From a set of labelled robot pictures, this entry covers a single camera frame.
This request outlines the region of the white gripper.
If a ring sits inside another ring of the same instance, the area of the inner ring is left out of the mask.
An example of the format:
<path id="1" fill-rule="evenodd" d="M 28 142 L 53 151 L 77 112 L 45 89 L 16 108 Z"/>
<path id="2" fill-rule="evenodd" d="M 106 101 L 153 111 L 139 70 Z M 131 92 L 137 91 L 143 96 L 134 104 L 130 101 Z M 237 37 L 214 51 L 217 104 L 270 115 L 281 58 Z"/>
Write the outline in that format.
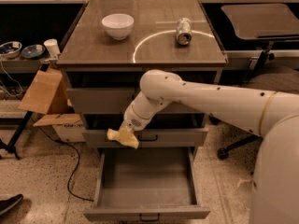
<path id="1" fill-rule="evenodd" d="M 147 119 L 142 119 L 131 111 L 125 112 L 123 116 L 123 123 L 126 127 L 134 131 L 142 131 L 149 124 Z"/>

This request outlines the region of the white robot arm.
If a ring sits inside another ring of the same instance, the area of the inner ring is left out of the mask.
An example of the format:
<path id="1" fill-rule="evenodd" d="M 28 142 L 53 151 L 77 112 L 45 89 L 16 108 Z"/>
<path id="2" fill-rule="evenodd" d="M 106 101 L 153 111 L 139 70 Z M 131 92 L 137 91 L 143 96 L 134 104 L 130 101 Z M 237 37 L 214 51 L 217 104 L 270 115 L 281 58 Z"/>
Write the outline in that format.
<path id="1" fill-rule="evenodd" d="M 299 95 L 194 83 L 149 70 L 123 125 L 141 131 L 173 102 L 260 136 L 249 224 L 299 224 Z"/>

